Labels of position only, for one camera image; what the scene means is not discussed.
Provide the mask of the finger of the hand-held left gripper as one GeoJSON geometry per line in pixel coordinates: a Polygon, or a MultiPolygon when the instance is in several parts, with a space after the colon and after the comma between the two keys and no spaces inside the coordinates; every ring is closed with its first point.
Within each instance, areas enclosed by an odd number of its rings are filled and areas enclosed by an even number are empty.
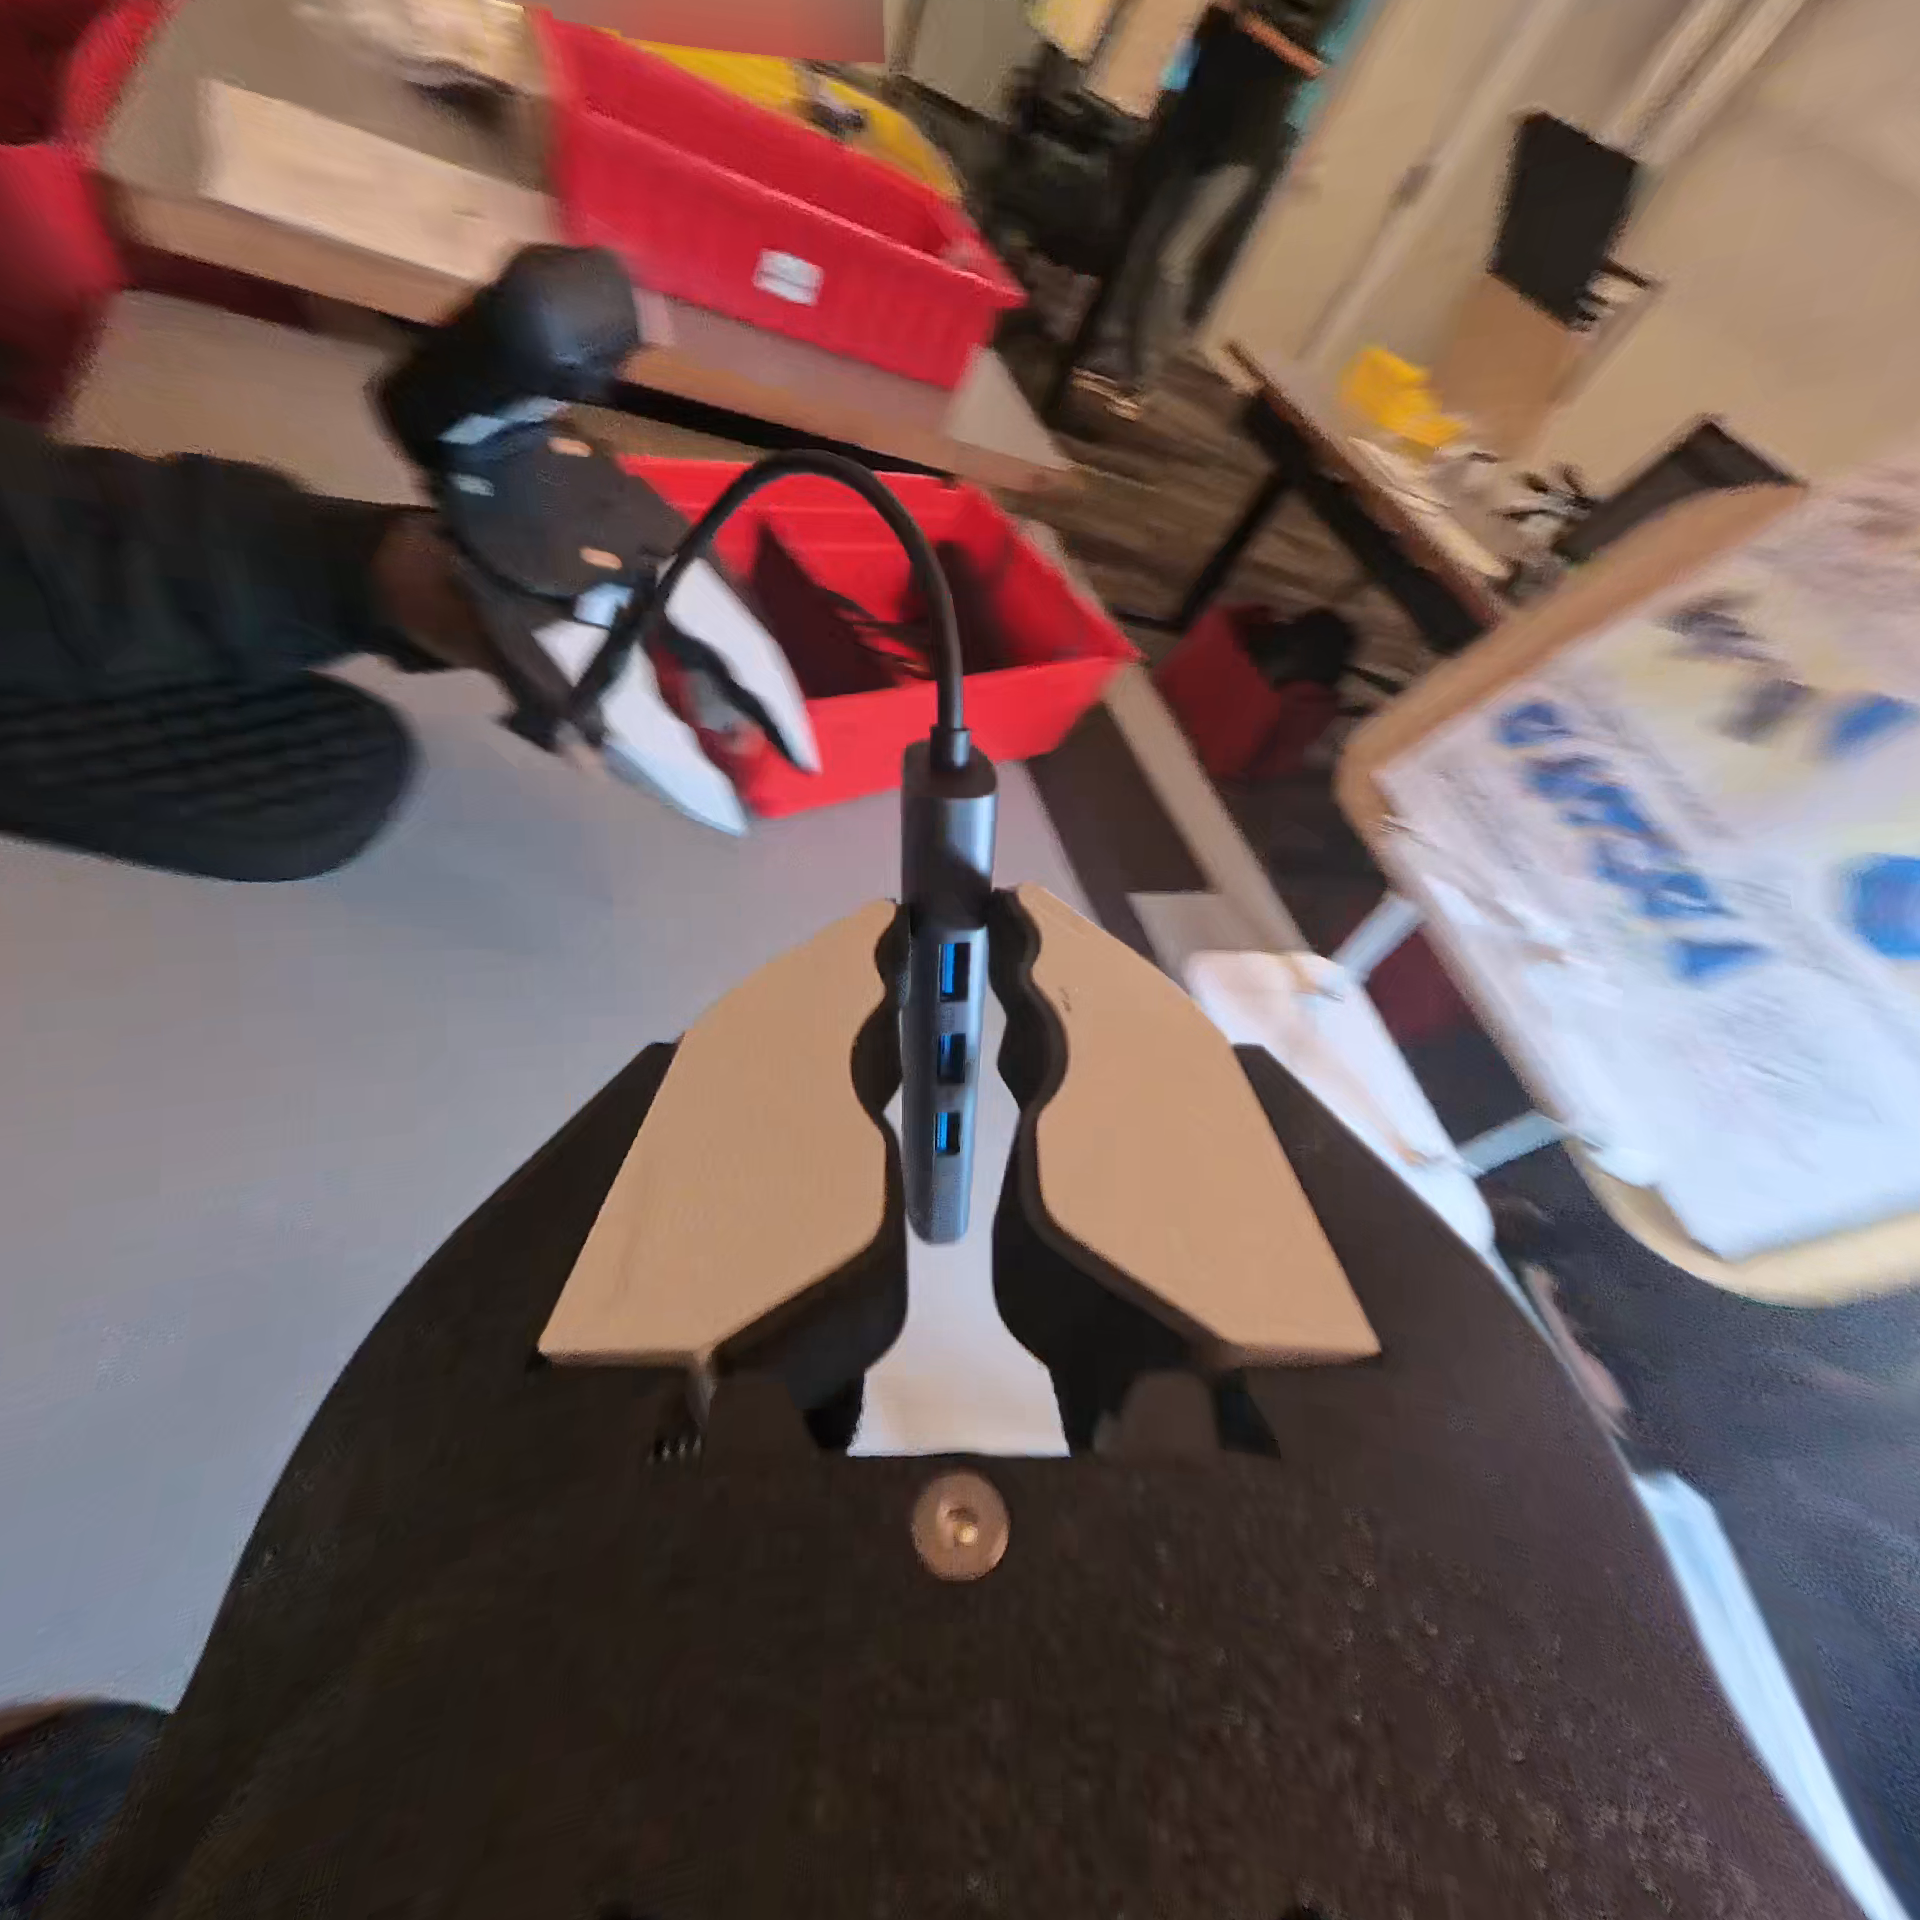
{"type": "Polygon", "coordinates": [[[690,561],[662,596],[662,647],[711,686],[733,727],[752,727],[804,777],[822,771],[806,695],[782,641],[716,561],[690,561]]]}
{"type": "MultiPolygon", "coordinates": [[[[708,753],[704,734],[736,744],[752,727],[733,692],[727,692],[717,669],[688,663],[674,652],[669,632],[678,632],[680,652],[714,654],[720,665],[736,665],[739,644],[752,636],[752,613],[746,607],[695,607],[700,631],[660,627],[651,648],[636,648],[620,679],[604,695],[604,743],[597,750],[606,771],[672,806],[701,828],[723,833],[746,833],[750,814],[730,772],[708,753]],[[678,692],[662,689],[667,668],[678,669],[678,692]]],[[[581,620],[552,620],[538,631],[538,644],[567,683],[590,663],[604,628],[581,620]]]]}

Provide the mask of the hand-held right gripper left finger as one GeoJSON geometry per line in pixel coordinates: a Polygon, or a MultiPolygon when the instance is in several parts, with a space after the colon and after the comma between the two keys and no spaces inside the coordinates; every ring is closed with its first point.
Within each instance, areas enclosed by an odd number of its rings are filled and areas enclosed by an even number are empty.
{"type": "Polygon", "coordinates": [[[855,1425],[906,1326],[899,904],[864,903],[759,966],[669,1049],[538,1340],[576,1369],[677,1374],[704,1405],[778,1381],[855,1425]]]}

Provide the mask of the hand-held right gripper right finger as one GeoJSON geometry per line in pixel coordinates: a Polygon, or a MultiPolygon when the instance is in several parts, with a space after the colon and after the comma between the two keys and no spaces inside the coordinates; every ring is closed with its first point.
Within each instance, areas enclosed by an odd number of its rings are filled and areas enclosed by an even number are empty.
{"type": "Polygon", "coordinates": [[[989,972],[1018,1107],[992,1292],[1062,1428],[1120,1417],[1144,1376],[1214,1400],[1380,1358],[1238,1054],[1170,976],[1031,881],[992,901],[989,972]]]}

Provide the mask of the grey usb hub with cable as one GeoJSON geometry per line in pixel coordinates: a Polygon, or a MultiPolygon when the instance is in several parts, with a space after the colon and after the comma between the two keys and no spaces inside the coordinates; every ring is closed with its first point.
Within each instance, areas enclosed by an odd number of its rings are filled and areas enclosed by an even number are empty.
{"type": "Polygon", "coordinates": [[[901,1151],[911,1231],[932,1246],[955,1244],[970,1229],[999,782],[992,761],[972,741],[954,595],[919,524],[872,470],[840,454],[792,447],[757,460],[690,524],[655,585],[637,587],[616,613],[573,683],[567,720],[587,739],[604,734],[600,695],[616,669],[653,641],[693,561],[711,556],[723,528],[759,491],[791,476],[818,476],[871,504],[907,558],[927,622],[934,718],[925,741],[906,751],[901,782],[901,910],[907,934],[899,1017],[901,1151]]]}

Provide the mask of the person's left forearm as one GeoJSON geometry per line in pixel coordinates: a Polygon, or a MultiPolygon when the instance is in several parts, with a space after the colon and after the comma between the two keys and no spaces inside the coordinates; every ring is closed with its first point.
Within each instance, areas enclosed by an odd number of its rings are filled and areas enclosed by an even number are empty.
{"type": "Polygon", "coordinates": [[[367,561],[396,511],[424,509],[5,419],[5,837],[240,881],[358,856],[416,743],[330,669],[383,660],[367,561]]]}

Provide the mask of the person's left hand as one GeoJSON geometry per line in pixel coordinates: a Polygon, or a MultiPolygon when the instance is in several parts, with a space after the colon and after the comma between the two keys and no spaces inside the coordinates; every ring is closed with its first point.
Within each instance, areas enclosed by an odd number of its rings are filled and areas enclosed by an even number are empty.
{"type": "Polygon", "coordinates": [[[388,513],[375,535],[367,589],[376,647],[408,676],[495,679],[499,654],[459,558],[430,511],[388,513]]]}

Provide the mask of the white flat pad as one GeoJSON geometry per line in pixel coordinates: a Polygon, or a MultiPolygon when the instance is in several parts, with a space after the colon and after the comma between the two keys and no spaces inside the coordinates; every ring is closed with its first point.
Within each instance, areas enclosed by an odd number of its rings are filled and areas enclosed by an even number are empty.
{"type": "Polygon", "coordinates": [[[1203,948],[1182,980],[1231,1045],[1267,1052],[1483,1262],[1496,1259],[1478,1176],[1355,976],[1309,951],[1203,948]]]}

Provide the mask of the light wooden table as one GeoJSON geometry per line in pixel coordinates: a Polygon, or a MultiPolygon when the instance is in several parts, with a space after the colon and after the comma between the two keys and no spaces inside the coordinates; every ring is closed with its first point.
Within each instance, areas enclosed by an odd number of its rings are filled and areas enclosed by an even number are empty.
{"type": "MultiPolygon", "coordinates": [[[[499,184],[510,240],[543,241],[560,236],[543,191],[543,80],[530,53],[519,69],[525,91],[486,127],[309,25],[295,5],[174,5],[111,110],[99,159],[138,241],[354,312],[430,321],[466,296],[463,280],[204,195],[204,87],[231,83],[477,174],[499,184]]],[[[796,435],[1021,495],[1079,480],[992,349],[975,352],[955,391],[938,391],[686,302],[667,300],[660,312],[660,334],[630,357],[627,379],[740,420],[727,439],[796,435]]]]}

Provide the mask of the red plastic bin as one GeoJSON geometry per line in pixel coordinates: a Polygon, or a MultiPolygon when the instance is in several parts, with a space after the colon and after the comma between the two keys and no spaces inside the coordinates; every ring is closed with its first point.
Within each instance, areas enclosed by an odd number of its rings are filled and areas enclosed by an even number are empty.
{"type": "MultiPolygon", "coordinates": [[[[987,494],[886,472],[943,569],[966,669],[966,727],[995,763],[1056,750],[1135,647],[987,494]]],[[[791,663],[822,758],[806,774],[759,723],[724,715],[658,641],[662,701],[765,820],[899,787],[934,715],[922,589],[896,535],[848,486],[786,476],[716,540],[791,663]]]]}
{"type": "Polygon", "coordinates": [[[940,391],[1024,304],[930,184],[608,32],[532,32],[564,237],[642,287],[940,391]]]}

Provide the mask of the small red box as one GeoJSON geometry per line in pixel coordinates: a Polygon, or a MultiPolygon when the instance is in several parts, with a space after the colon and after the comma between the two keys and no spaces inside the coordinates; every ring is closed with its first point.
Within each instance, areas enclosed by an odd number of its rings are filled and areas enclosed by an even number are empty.
{"type": "Polygon", "coordinates": [[[1231,604],[1203,613],[1152,681],[1214,782],[1284,779],[1332,727],[1358,647],[1338,611],[1231,604]]]}

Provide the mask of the yellow item in bin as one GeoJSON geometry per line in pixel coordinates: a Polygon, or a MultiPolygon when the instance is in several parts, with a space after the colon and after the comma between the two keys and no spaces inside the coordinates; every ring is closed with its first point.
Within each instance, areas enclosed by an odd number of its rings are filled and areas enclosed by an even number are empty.
{"type": "Polygon", "coordinates": [[[637,41],[696,80],[716,85],[748,104],[779,111],[822,132],[853,152],[864,152],[916,181],[954,206],[966,197],[943,150],[916,124],[876,91],[828,76],[821,65],[779,55],[732,55],[664,41],[637,41]]]}

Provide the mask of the red object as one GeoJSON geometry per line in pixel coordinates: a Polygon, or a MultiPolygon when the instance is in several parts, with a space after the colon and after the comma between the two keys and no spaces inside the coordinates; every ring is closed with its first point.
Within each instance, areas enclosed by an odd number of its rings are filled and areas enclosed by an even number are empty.
{"type": "Polygon", "coordinates": [[[99,182],[165,3],[3,5],[3,406],[45,420],[125,284],[99,182]]]}

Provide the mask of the dark metal-legged table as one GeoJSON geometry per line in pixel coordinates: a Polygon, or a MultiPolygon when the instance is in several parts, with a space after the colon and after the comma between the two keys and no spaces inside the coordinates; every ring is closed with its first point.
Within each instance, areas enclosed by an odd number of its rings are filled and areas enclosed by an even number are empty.
{"type": "Polygon", "coordinates": [[[1508,615],[1500,587],[1373,477],[1338,419],[1330,383],[1290,359],[1268,361],[1242,343],[1224,357],[1247,382],[1237,429],[1264,456],[1261,476],[1191,577],[1170,620],[1183,632],[1229,585],[1268,521],[1283,508],[1308,513],[1359,569],[1359,585],[1380,589],[1438,656],[1455,656],[1508,615]]]}

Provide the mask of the yellow packet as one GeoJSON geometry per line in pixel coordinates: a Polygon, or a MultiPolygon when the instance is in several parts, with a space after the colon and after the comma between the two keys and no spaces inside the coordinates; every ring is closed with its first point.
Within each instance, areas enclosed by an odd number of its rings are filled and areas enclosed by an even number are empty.
{"type": "Polygon", "coordinates": [[[1343,365],[1338,398],[1366,429],[1427,454],[1462,440],[1469,432],[1469,425],[1443,405],[1427,368],[1379,344],[1359,348],[1343,365]]]}

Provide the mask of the cardboard box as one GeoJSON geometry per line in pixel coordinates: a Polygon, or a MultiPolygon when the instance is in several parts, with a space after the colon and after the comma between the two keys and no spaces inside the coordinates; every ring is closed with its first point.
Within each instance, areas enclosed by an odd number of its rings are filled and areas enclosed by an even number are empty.
{"type": "Polygon", "coordinates": [[[1588,343],[1583,326],[1486,271],[1462,294],[1431,379],[1476,447],[1517,462],[1538,446],[1588,343]]]}

